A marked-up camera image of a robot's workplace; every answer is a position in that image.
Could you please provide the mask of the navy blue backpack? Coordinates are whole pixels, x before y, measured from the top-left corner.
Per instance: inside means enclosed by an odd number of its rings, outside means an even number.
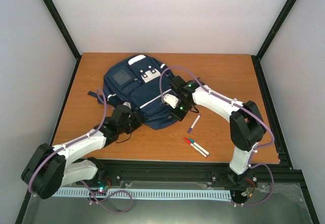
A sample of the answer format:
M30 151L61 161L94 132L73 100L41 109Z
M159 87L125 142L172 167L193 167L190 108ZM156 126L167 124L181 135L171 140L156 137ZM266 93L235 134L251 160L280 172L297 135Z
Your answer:
M103 95L98 103L114 109L126 105L137 112L144 125L162 130L178 120L171 115L171 107L161 96L174 95L170 83L175 76L168 66L144 54L133 55L110 67L103 77Z

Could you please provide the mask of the red cap whiteboard marker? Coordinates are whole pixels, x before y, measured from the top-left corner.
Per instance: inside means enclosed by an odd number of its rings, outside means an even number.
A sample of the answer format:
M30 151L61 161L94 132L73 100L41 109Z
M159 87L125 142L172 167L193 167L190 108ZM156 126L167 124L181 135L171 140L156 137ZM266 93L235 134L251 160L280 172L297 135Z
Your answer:
M203 153L199 148L197 148L193 143L190 142L189 139L183 138L183 140L188 143L191 147L193 147L196 151L198 151L203 157L207 158L207 155Z

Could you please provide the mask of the purple cap whiteboard marker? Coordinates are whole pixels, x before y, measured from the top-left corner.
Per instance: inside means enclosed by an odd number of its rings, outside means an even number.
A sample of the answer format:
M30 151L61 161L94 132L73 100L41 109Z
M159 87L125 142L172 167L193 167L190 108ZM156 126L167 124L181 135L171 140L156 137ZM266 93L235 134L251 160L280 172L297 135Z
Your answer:
M191 126L189 127L187 133L190 134L191 131L193 130L193 128L195 127L195 125L197 124L198 120L200 119L200 115L198 115L195 120L193 121L193 123L191 124Z

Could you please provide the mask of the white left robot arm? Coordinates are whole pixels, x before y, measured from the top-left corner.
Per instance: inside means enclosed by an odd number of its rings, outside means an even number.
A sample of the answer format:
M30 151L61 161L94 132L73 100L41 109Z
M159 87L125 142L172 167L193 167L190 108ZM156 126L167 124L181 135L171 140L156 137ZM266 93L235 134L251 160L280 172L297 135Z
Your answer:
M27 163L21 179L30 193L41 199L53 196L60 187L81 180L93 184L105 181L106 172L93 159L79 159L118 140L121 134L131 134L142 125L143 118L126 105L117 106L111 116L86 134L63 144L40 145Z

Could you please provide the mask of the green cap whiteboard marker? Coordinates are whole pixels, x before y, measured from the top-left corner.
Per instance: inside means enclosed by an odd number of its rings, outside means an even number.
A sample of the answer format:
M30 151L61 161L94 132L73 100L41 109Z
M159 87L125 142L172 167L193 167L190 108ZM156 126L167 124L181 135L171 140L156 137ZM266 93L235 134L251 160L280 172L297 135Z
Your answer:
M200 149L205 155L209 155L210 153L204 149L202 146L200 146L195 140L193 139L189 139L189 141L194 145L196 146L198 149Z

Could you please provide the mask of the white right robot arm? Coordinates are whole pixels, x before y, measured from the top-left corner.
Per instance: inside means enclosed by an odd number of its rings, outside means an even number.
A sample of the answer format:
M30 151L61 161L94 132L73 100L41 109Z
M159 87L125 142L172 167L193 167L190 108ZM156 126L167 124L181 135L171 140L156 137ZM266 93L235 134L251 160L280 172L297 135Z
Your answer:
M161 99L172 108L171 114L179 121L195 106L202 106L229 123L234 152L226 178L231 185L239 185L247 176L252 155L266 133L257 104L230 99L198 79L185 82L177 76L172 79L170 88L174 95L165 94Z

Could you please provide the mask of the black aluminium frame rail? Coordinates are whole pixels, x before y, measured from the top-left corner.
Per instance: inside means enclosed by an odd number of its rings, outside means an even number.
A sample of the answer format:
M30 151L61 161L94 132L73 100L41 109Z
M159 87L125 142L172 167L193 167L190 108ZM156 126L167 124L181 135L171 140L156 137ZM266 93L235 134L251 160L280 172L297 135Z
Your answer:
M231 173L226 163L154 162L97 160L98 172L88 177L86 171L72 182L80 185L85 181L91 187L100 185L120 186L123 182L198 182L210 183L213 187L226 189L246 188L250 182L256 186L262 183L301 183L300 170L290 169L287 165L254 165L243 176Z

